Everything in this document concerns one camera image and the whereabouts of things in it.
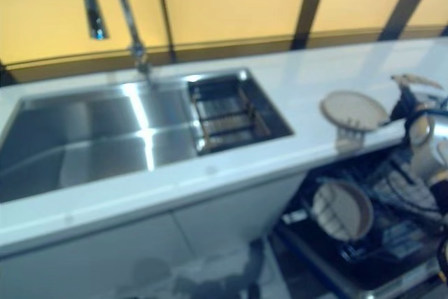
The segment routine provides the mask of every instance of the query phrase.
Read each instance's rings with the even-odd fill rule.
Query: dishwasher
[[[396,298],[438,273],[446,230],[410,158],[406,146],[393,146],[313,169],[276,226],[287,248],[337,297]],[[331,207],[318,208],[324,217],[316,214],[319,186],[329,181],[367,195],[372,218],[365,235],[341,239],[347,229]]]

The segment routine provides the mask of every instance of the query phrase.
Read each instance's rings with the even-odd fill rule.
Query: faucet
[[[145,78],[149,88],[152,88],[151,82],[151,64],[146,55],[146,49],[141,42],[137,26],[135,25],[134,15],[129,4],[129,0],[120,0],[123,13],[125,15],[127,28],[131,35],[130,50],[135,60],[137,71]],[[102,17],[101,8],[97,0],[84,0],[85,10],[87,13],[87,23],[89,25],[90,37],[96,40],[103,40],[109,37],[106,23]]]

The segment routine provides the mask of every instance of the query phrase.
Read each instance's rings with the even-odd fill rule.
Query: cabinet door
[[[116,298],[190,260],[170,215],[108,230],[0,262],[0,298]]]
[[[196,256],[232,249],[269,232],[304,174],[204,201],[174,212]]]

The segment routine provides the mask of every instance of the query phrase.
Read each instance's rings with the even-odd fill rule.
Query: stainless steel sink
[[[288,134],[245,69],[25,98],[0,148],[0,202]]]

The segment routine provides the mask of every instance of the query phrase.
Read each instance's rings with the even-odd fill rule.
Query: white countertop
[[[147,216],[238,188],[241,181],[334,160],[336,129],[322,116],[320,100],[333,90],[357,90],[390,111],[400,95],[390,76],[403,73],[448,88],[448,38],[192,62],[155,68],[154,77],[242,67],[250,69],[294,135],[0,204],[0,256],[28,247],[31,239]],[[22,97],[140,80],[131,69],[1,88],[0,142]],[[394,144],[403,134],[403,123],[393,123],[368,134],[365,148]]]

